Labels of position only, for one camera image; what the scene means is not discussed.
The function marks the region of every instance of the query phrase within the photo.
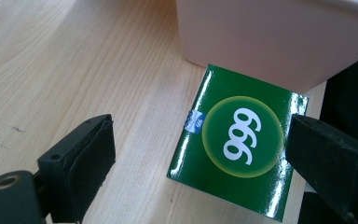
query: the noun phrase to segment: white container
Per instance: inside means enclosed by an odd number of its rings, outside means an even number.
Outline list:
[[[358,1],[176,0],[182,51],[305,92],[358,61]]]

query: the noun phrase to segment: blue sticker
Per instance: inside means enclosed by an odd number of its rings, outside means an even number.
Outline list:
[[[191,110],[188,113],[187,120],[185,123],[185,130],[191,133],[200,133],[203,122],[205,121],[206,115],[202,114],[197,110]]]

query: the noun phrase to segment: green packaging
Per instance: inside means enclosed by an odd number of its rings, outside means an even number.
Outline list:
[[[208,65],[167,177],[282,221],[293,173],[284,155],[308,98]]]

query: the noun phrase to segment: black object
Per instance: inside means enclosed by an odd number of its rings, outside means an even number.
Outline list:
[[[286,159],[348,223],[358,223],[358,141],[320,121],[293,115]]]
[[[88,119],[38,159],[32,175],[0,176],[0,223],[81,222],[116,152],[112,118]]]
[[[304,192],[298,224],[346,224],[321,197],[314,192]]]
[[[358,62],[328,79],[320,120],[358,140]]]

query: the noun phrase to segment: wooden table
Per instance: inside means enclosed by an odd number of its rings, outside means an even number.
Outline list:
[[[165,177],[205,68],[180,50],[174,0],[0,1],[0,174],[85,119],[113,115],[117,163],[84,223],[275,223]],[[309,91],[318,117],[324,84]],[[296,223],[294,174],[283,223]]]

